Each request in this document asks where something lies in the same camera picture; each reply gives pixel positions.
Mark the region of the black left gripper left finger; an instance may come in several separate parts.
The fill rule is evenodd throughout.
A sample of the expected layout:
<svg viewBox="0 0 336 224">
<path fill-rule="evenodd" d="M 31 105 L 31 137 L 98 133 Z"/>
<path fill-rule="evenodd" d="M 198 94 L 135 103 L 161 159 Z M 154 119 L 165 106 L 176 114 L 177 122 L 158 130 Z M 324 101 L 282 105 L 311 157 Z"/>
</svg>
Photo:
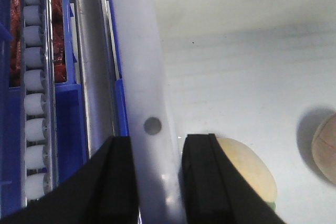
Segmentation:
<svg viewBox="0 0 336 224">
<path fill-rule="evenodd" d="M 81 169 L 1 223 L 138 223 L 131 140 L 108 138 Z"/>
</svg>

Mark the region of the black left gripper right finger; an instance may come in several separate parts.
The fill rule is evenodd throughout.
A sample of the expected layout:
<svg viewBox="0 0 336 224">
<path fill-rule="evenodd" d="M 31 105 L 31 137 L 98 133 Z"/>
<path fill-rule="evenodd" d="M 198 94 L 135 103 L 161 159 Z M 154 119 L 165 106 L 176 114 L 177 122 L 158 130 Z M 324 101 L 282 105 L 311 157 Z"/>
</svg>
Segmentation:
<svg viewBox="0 0 336 224">
<path fill-rule="evenodd" d="M 214 134 L 187 135 L 182 153 L 188 223 L 283 223 L 221 149 Z"/>
</svg>

